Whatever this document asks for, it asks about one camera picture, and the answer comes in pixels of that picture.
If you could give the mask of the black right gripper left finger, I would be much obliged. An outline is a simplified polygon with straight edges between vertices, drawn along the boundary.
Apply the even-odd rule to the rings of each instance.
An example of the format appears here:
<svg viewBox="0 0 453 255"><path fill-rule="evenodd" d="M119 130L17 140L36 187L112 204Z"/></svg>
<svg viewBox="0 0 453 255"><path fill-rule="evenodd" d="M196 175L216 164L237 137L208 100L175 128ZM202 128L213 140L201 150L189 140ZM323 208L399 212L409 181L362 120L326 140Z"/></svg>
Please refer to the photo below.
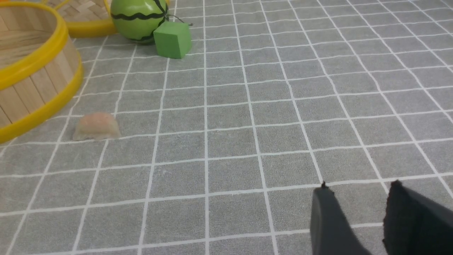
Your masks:
<svg viewBox="0 0 453 255"><path fill-rule="evenodd" d="M313 190L310 220L313 255L370 255L354 234L325 182Z"/></svg>

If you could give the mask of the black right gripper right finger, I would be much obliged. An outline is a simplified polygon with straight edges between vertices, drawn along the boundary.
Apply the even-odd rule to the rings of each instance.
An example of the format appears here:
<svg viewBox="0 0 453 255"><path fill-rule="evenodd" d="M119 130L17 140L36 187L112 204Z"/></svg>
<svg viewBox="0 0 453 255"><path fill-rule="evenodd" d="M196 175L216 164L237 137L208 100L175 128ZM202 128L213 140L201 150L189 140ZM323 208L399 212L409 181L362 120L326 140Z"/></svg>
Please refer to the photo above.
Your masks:
<svg viewBox="0 0 453 255"><path fill-rule="evenodd" d="M453 253L453 212L398 180L390 184L383 231L389 255Z"/></svg>

